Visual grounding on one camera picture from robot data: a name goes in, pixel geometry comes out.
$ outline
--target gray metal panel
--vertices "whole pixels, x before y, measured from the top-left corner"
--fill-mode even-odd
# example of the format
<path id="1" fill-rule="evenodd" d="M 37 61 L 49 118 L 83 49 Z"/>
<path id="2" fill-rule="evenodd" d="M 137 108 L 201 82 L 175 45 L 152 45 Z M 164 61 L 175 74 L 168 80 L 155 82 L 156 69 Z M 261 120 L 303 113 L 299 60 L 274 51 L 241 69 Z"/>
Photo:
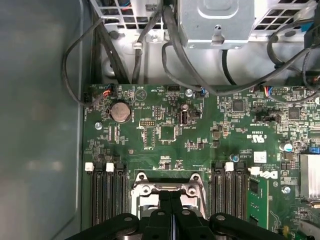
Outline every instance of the gray metal panel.
<path id="1" fill-rule="evenodd" d="M 82 112 L 61 60 L 90 24 L 88 7 L 85 19 L 79 0 L 3 0 L 0 9 L 0 239 L 65 239 L 80 230 Z M 68 61 L 76 90 L 89 73 L 88 41 Z"/>

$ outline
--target wire bundle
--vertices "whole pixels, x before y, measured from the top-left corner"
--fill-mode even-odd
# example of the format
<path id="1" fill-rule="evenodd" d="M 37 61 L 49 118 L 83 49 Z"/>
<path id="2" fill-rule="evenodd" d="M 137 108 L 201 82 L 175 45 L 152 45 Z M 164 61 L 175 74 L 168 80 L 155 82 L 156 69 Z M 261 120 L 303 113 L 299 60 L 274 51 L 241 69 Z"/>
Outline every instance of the wire bundle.
<path id="1" fill-rule="evenodd" d="M 264 87 L 264 93 L 267 98 L 270 97 L 273 88 L 274 88 L 273 86 Z"/>

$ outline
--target electrolytic capacitor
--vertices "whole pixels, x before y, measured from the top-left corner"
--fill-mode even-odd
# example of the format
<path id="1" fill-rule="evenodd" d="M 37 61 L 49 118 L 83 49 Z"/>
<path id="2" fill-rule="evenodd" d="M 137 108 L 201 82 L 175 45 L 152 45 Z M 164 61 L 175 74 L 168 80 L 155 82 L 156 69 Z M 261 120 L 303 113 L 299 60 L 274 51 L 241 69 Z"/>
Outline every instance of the electrolytic capacitor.
<path id="1" fill-rule="evenodd" d="M 234 162 L 234 163 L 237 163 L 237 162 L 239 162 L 239 160 L 240 160 L 239 156 L 238 156 L 238 155 L 235 155 L 235 154 L 231 154 L 229 158 L 230 158 L 230 160 L 231 160 L 232 162 Z"/>
<path id="2" fill-rule="evenodd" d="M 283 152 L 292 152 L 294 147 L 289 142 L 283 142 L 279 145 L 279 149 Z"/>

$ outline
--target green circuit board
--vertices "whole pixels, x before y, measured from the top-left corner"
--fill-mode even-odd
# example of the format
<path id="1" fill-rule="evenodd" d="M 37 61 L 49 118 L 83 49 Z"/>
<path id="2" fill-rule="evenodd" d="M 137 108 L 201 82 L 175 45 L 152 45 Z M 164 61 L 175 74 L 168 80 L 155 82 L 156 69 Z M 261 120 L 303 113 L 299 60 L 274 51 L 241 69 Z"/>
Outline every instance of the green circuit board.
<path id="1" fill-rule="evenodd" d="M 86 97 L 91 101 L 108 88 L 91 85 Z M 274 87 L 272 94 L 298 100 L 311 93 L 303 87 Z M 130 110 L 122 122 L 116 120 L 124 112 L 112 115 L 118 103 Z M 285 143 L 292 145 L 291 152 L 280 149 Z M 115 189 L 99 195 L 98 185 L 106 183 L 107 176 L 96 176 L 105 178 L 99 182 L 92 174 L 83 175 L 82 228 L 99 223 L 97 213 L 111 208 L 110 191 L 122 191 L 113 201 L 113 213 L 129 212 L 130 190 L 139 172 L 157 180 L 188 179 L 199 173 L 210 216 L 217 188 L 215 164 L 238 157 L 248 176 L 244 219 L 294 238 L 299 220 L 320 223 L 320 215 L 302 201 L 299 164 L 300 154 L 319 144 L 319 98 L 293 105 L 267 99 L 262 90 L 217 97 L 206 91 L 189 95 L 179 86 L 114 85 L 108 97 L 84 110 L 83 168 L 113 156 L 113 161 L 125 164 L 126 183 L 121 180 L 119 185 L 117 180 Z M 252 175 L 251 167 L 259 167 L 259 174 Z"/>

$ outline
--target motherboard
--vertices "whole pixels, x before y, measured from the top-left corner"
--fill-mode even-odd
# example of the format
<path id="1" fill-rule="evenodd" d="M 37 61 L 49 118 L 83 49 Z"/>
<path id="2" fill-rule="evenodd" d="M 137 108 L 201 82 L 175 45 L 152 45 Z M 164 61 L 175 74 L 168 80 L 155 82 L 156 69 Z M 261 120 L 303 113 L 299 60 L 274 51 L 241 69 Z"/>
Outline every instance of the motherboard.
<path id="1" fill-rule="evenodd" d="M 181 191 L 208 219 L 227 213 L 288 239 L 320 224 L 320 100 L 284 104 L 260 89 L 229 96 L 177 85 L 90 85 L 84 110 L 82 228 L 157 209 Z M 304 87 L 274 87 L 300 100 Z"/>

